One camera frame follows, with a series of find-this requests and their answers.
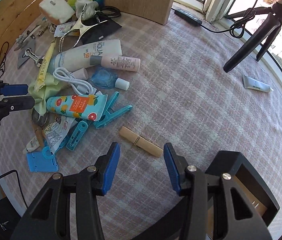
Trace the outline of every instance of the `yellow packet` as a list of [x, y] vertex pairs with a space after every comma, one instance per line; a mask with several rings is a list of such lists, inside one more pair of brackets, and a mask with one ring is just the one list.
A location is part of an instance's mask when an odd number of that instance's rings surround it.
[[45, 85], [45, 79], [47, 74], [47, 69], [52, 57], [52, 53], [54, 52], [54, 47], [56, 46], [56, 38], [51, 41], [50, 47], [48, 48], [45, 58], [42, 61], [39, 74], [37, 77], [37, 81], [35, 84], [35, 91], [38, 92]]

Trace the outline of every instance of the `white sponge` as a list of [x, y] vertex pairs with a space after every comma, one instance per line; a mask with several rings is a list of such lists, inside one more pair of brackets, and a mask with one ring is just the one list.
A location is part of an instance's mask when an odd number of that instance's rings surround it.
[[65, 23], [75, 13], [65, 0], [43, 0], [39, 8], [48, 21], [55, 25]]

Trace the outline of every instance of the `blue transparent bottle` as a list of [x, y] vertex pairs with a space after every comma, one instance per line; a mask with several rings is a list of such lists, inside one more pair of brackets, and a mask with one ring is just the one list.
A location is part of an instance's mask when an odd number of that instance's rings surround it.
[[118, 78], [118, 75], [108, 71], [106, 68], [98, 67], [91, 77], [94, 86], [103, 89], [119, 88], [128, 90], [130, 82]]

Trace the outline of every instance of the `checkered tablecloth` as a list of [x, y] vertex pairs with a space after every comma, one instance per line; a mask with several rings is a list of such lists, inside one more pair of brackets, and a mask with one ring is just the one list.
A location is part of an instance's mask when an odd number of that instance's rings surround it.
[[[163, 157], [153, 157], [121, 138], [118, 131], [123, 125], [160, 147], [171, 142], [178, 154], [203, 171], [219, 150], [242, 152], [281, 207], [269, 226], [273, 238], [278, 238], [282, 233], [282, 95], [275, 83], [251, 55], [225, 73], [224, 63], [240, 45], [224, 34], [195, 28], [173, 12], [165, 26], [125, 13], [117, 22], [123, 28], [108, 39], [120, 39], [123, 55], [140, 58], [141, 67], [138, 73], [118, 71], [130, 88], [120, 90], [115, 107], [132, 104], [133, 109], [105, 128], [89, 128], [74, 152], [65, 148], [57, 153], [59, 171], [70, 175], [95, 163], [111, 142], [120, 143], [112, 188], [98, 198], [105, 238], [131, 239], [180, 201]], [[37, 38], [36, 54], [44, 55], [52, 38], [48, 31]], [[18, 52], [13, 47], [8, 53], [3, 80], [30, 84], [38, 67], [28, 60], [17, 70]], [[244, 89], [242, 74], [271, 85], [274, 91]], [[102, 92], [111, 95], [113, 90]], [[34, 136], [30, 116], [31, 110], [14, 112], [0, 126], [1, 172], [19, 171], [29, 204], [52, 175], [30, 172], [22, 154]], [[9, 176], [6, 181], [23, 205], [16, 178]], [[71, 236], [76, 239], [73, 200]]]

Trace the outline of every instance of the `orange label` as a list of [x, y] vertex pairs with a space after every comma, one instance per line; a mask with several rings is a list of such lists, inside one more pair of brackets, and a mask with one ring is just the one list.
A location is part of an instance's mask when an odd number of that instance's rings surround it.
[[72, 112], [83, 113], [87, 107], [88, 101], [88, 97], [76, 96], [69, 110]]

